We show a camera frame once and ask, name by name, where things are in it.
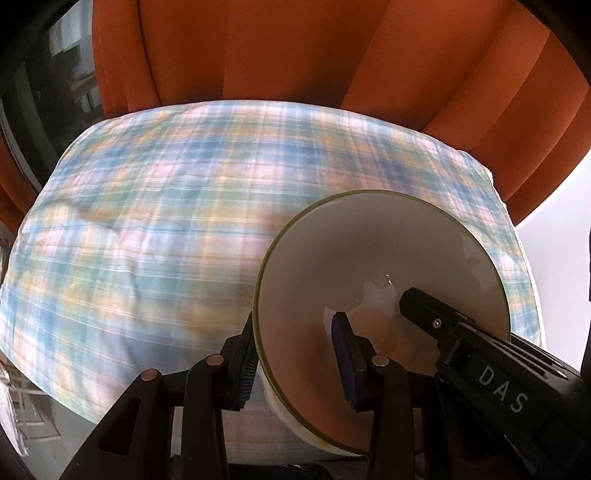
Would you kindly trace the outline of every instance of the screw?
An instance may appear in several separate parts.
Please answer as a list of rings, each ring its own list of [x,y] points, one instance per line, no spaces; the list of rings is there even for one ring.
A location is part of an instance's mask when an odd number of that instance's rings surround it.
[[[147,370],[144,370],[142,372],[142,374],[140,375],[141,379],[144,382],[151,382],[157,376],[158,376],[158,370],[156,370],[154,368],[148,368]]]
[[[374,357],[371,359],[371,362],[376,367],[385,367],[390,363],[390,360],[387,356],[384,355],[374,355]]]
[[[221,365],[224,361],[224,357],[223,355],[220,355],[219,353],[214,353],[213,355],[210,355],[207,357],[207,364],[210,367],[218,367],[219,365]]]

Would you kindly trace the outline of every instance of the plaid fabric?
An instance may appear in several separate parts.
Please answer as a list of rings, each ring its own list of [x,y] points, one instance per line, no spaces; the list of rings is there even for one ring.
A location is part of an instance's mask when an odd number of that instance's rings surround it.
[[[317,200],[355,189],[408,193],[457,218],[499,271],[512,330],[541,343],[525,255],[474,158],[355,113],[225,101],[107,120],[69,147],[12,250],[0,350],[98,422],[143,369],[189,368],[239,333],[276,234]],[[225,425],[234,462],[327,455],[281,424],[260,379]]]

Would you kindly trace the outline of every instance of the window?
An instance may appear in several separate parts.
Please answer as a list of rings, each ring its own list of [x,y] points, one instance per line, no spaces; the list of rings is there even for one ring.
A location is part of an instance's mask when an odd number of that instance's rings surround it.
[[[104,119],[91,19],[92,0],[80,0],[36,42],[2,96],[0,125],[39,190],[70,143]]]

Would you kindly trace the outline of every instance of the bowl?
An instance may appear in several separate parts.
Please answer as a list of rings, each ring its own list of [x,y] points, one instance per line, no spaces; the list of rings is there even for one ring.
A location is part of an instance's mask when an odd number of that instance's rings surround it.
[[[372,413],[345,400],[330,338],[335,312],[346,312],[377,353],[435,374],[436,340],[400,314],[410,287],[509,339],[505,290],[489,255],[423,200],[386,190],[334,195],[275,238],[256,282],[254,335],[269,404],[300,438],[333,453],[369,451]]]

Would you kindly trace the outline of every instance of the gold rim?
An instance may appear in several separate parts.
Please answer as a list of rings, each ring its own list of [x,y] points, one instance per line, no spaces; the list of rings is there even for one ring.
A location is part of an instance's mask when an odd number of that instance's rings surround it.
[[[253,299],[253,302],[252,302],[252,330],[253,330],[253,333],[254,333],[255,346],[256,346],[256,351],[258,353],[258,357],[259,357],[259,363],[262,366],[262,370],[263,370],[263,372],[264,372],[264,374],[265,374],[265,376],[266,376],[266,378],[267,378],[267,380],[269,382],[269,385],[273,389],[273,392],[275,392],[275,395],[277,395],[277,398],[279,398],[279,401],[281,403],[283,403],[284,407],[289,411],[289,413],[296,419],[296,421],[300,425],[302,425],[306,430],[308,430],[310,433],[312,433],[313,435],[315,435],[316,437],[318,437],[320,440],[322,440],[322,441],[324,441],[324,442],[326,442],[326,443],[328,443],[328,444],[330,444],[330,445],[332,445],[334,447],[337,447],[337,448],[339,448],[341,450],[345,450],[346,452],[356,453],[358,455],[366,455],[367,452],[364,451],[364,450],[357,450],[357,449],[352,448],[352,447],[350,447],[348,445],[344,445],[343,443],[340,443],[337,440],[330,438],[328,435],[325,435],[320,430],[318,430],[316,427],[314,427],[310,422],[308,422],[308,420],[306,420],[293,407],[293,405],[291,405],[291,403],[287,399],[287,396],[283,393],[283,391],[279,387],[279,385],[277,383],[277,380],[273,376],[273,373],[272,373],[271,369],[268,366],[267,357],[265,356],[265,350],[264,350],[264,348],[262,346],[262,342],[261,342],[261,330],[260,330],[260,327],[259,327],[258,307],[259,307],[259,293],[261,291],[261,283],[262,283],[262,278],[263,278],[263,276],[265,274],[265,268],[267,266],[267,263],[269,261],[269,258],[271,256],[271,254],[275,250],[275,247],[278,245],[278,243],[280,242],[281,238],[287,233],[287,231],[298,220],[300,220],[304,215],[306,215],[307,213],[311,212],[312,210],[315,210],[319,206],[324,205],[325,203],[331,202],[332,200],[336,200],[338,198],[342,198],[342,197],[346,197],[346,196],[350,196],[350,195],[362,194],[362,193],[387,193],[387,194],[395,195],[395,196],[399,196],[399,197],[406,197],[408,199],[415,200],[417,202],[423,203],[423,204],[429,206],[430,208],[432,208],[434,210],[437,210],[438,212],[440,212],[443,215],[447,216],[451,220],[453,220],[470,237],[472,237],[473,240],[474,240],[474,242],[476,243],[476,245],[478,245],[478,247],[480,247],[480,249],[485,253],[486,257],[488,258],[488,260],[491,262],[492,266],[494,267],[495,274],[496,274],[496,279],[498,280],[499,286],[501,287],[501,291],[503,292],[503,297],[505,299],[505,305],[506,305],[506,309],[507,309],[507,335],[508,336],[511,335],[511,312],[509,311],[509,300],[507,299],[507,294],[505,292],[505,287],[503,286],[503,282],[501,280],[501,276],[499,275],[499,272],[496,269],[496,266],[495,266],[494,262],[492,261],[491,256],[488,254],[488,252],[482,246],[482,244],[476,239],[476,237],[474,235],[472,235],[472,232],[470,230],[468,230],[464,225],[462,225],[462,223],[459,220],[457,220],[455,217],[453,217],[452,215],[450,215],[446,211],[442,210],[441,208],[439,208],[439,207],[437,207],[437,206],[435,206],[435,205],[433,205],[433,204],[431,204],[429,202],[426,202],[423,199],[420,199],[420,198],[417,198],[417,197],[413,197],[412,195],[408,195],[406,193],[393,192],[392,190],[364,189],[364,190],[350,190],[348,192],[342,192],[342,193],[337,193],[335,195],[331,195],[329,197],[326,197],[325,199],[322,199],[322,200],[319,200],[316,203],[313,203],[312,205],[310,205],[309,207],[305,208],[300,213],[298,213],[297,215],[295,215],[295,217],[293,217],[289,222],[287,222],[285,224],[285,226],[281,229],[281,231],[279,232],[279,234],[275,237],[275,239],[271,243],[271,246],[268,248],[267,253],[265,254],[265,257],[262,260],[261,268],[259,269],[259,273],[258,273],[258,276],[256,278],[254,299]]]

